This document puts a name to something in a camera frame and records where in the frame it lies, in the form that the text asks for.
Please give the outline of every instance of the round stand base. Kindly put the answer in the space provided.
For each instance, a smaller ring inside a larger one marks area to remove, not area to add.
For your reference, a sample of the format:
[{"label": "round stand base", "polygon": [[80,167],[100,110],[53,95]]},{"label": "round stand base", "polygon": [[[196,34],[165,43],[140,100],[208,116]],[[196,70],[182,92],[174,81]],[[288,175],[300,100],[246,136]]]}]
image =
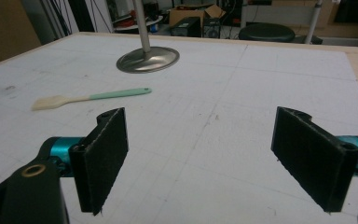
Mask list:
[{"label": "round stand base", "polygon": [[169,67],[179,60],[179,52],[174,49],[151,47],[145,53],[136,49],[118,59],[116,66],[126,73],[150,73]]}]

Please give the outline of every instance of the black stool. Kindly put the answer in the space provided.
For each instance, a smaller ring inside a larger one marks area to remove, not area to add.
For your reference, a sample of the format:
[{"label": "black stool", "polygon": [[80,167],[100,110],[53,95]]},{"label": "black stool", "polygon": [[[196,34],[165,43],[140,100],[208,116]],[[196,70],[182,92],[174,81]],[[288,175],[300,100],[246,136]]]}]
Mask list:
[{"label": "black stool", "polygon": [[257,23],[240,30],[240,40],[256,40],[289,43],[295,38],[295,32],[289,27],[273,23]]}]

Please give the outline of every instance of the spatula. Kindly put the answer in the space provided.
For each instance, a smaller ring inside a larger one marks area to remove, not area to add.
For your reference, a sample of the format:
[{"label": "spatula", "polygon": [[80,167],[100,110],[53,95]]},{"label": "spatula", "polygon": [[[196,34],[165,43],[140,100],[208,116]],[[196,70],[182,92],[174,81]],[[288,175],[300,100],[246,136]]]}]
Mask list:
[{"label": "spatula", "polygon": [[46,98],[38,99],[34,102],[32,110],[43,110],[43,109],[54,109],[62,105],[79,102],[79,101],[89,101],[89,100],[100,100],[106,98],[115,98],[123,96],[133,96],[140,94],[150,93],[152,89],[150,88],[138,88],[124,91],[110,91],[99,94],[92,94],[89,96],[80,96],[80,97],[65,97],[61,95],[50,96]]}]

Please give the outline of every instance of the white table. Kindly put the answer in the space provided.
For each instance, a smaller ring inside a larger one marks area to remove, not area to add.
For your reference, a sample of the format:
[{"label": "white table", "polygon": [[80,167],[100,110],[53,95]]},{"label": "white table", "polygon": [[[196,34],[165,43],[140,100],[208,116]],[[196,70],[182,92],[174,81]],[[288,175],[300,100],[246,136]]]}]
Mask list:
[{"label": "white table", "polygon": [[[326,214],[270,150],[276,107],[335,135],[358,134],[358,82],[345,53],[249,42],[151,38],[181,58],[151,74],[117,70],[136,35],[78,34],[0,63],[0,182],[51,136],[85,136],[126,107],[130,151],[103,207],[82,214],[62,178],[71,223],[357,223],[358,178]],[[150,87],[127,98],[31,111],[39,97]]]}]

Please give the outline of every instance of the mint green handle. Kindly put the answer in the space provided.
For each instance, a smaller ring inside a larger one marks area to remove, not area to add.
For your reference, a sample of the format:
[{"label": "mint green handle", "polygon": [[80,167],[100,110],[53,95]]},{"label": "mint green handle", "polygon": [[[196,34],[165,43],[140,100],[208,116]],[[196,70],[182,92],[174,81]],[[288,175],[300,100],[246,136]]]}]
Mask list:
[{"label": "mint green handle", "polygon": [[141,94],[150,93],[151,91],[152,89],[150,88],[138,88],[138,89],[125,90],[125,91],[110,91],[110,92],[90,95],[89,99],[99,100],[99,99],[106,99],[106,98],[141,95]]}]

